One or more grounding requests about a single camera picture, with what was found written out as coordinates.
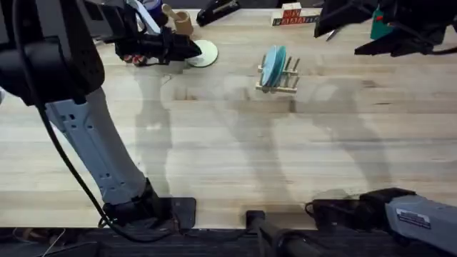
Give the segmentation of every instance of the blue plate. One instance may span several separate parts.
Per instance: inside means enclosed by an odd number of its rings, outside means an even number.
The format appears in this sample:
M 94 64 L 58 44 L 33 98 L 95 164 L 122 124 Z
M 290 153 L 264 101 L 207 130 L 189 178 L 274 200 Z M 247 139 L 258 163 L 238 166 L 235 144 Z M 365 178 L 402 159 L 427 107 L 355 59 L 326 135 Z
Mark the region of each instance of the blue plate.
M 271 79 L 271 73 L 273 72 L 273 68 L 276 63 L 276 55 L 278 53 L 278 47 L 272 46 L 265 57 L 265 62 L 263 63 L 263 76 L 261 85 L 265 86 Z
M 284 70 L 284 65 L 286 64 L 286 47 L 280 46 L 278 52 L 276 53 L 276 63 L 273 68 L 273 73 L 271 75 L 270 87 L 279 86 L 279 81 L 281 80 L 281 75 Z

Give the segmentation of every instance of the wooden table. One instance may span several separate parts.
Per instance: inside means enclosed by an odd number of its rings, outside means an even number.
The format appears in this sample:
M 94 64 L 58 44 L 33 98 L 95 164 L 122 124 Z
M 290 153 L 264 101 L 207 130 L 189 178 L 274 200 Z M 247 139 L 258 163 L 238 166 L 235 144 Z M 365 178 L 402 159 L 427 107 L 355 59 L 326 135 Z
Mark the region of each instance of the wooden table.
M 200 228 L 242 227 L 249 209 L 310 227 L 303 203 L 392 186 L 457 205 L 457 56 L 354 56 L 370 41 L 369 22 L 326 43 L 312 36 L 314 24 L 271 27 L 270 13 L 247 9 L 196 27 L 194 37 L 220 51 L 204 69 L 138 69 L 113 46 L 99 47 L 113 120 L 158 194 L 195 197 Z M 254 90 L 274 44 L 301 58 L 295 95 Z M 456 44 L 449 31 L 443 47 Z M 0 226 L 98 219 L 36 110 L 8 95 L 0 105 Z

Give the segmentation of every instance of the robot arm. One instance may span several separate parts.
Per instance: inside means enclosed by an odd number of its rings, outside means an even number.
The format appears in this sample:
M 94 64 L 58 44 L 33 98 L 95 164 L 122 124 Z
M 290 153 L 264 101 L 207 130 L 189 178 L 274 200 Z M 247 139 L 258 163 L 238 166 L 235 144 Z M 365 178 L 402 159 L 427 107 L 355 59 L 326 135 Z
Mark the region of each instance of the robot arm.
M 36 105 L 14 40 L 12 6 L 12 0 L 0 1 L 0 83 L 26 105 Z M 159 198 L 122 143 L 106 106 L 104 67 L 92 38 L 114 43 L 121 58 L 139 54 L 156 57 L 160 64 L 197 56 L 198 46 L 166 27 L 155 35 L 139 31 L 140 12 L 120 0 L 23 0 L 20 8 L 19 33 L 35 92 L 47 118 L 94 177 L 104 213 L 120 225 L 147 218 L 165 221 L 184 213 L 181 226 L 191 228 L 195 199 Z
M 388 188 L 365 193 L 359 200 L 314 200 L 310 214 L 318 229 L 336 224 L 354 230 L 382 230 L 399 243 L 419 240 L 457 254 L 457 208 L 416 193 Z
M 449 0 L 325 0 L 314 36 L 371 19 L 377 8 L 383 12 L 382 22 L 393 26 L 393 31 L 358 47 L 355 54 L 397 57 L 413 53 L 457 53 L 457 47 L 433 50 L 443 43 L 447 26 L 457 30 L 457 1 Z

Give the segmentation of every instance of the plate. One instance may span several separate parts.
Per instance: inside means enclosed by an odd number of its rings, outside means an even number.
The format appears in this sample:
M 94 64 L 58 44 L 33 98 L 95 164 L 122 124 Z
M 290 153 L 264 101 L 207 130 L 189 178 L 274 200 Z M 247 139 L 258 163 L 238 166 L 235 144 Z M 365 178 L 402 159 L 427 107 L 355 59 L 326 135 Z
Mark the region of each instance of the plate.
M 273 72 L 273 68 L 276 63 L 276 55 L 278 53 L 278 47 L 272 46 L 265 57 L 265 62 L 262 66 L 262 81 L 261 85 L 265 86 L 271 79 L 271 73 Z
M 279 81 L 281 80 L 281 75 L 284 70 L 284 65 L 286 63 L 286 47 L 280 46 L 278 52 L 276 53 L 276 63 L 273 68 L 273 73 L 270 79 L 270 87 L 279 86 Z
M 199 46 L 201 54 L 187 59 L 187 62 L 194 67 L 207 67 L 212 65 L 219 54 L 219 51 L 213 42 L 208 40 L 197 40 L 195 44 Z

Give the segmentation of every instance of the white plate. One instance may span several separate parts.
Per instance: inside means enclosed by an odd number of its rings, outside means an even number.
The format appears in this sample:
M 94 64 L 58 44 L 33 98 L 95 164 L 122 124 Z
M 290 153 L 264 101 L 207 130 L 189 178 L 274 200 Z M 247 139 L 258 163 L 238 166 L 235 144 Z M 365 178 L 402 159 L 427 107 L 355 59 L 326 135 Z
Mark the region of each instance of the white plate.
M 208 40 L 197 40 L 195 44 L 199 46 L 201 55 L 187 59 L 187 62 L 194 67 L 207 67 L 212 65 L 219 54 L 216 45 Z

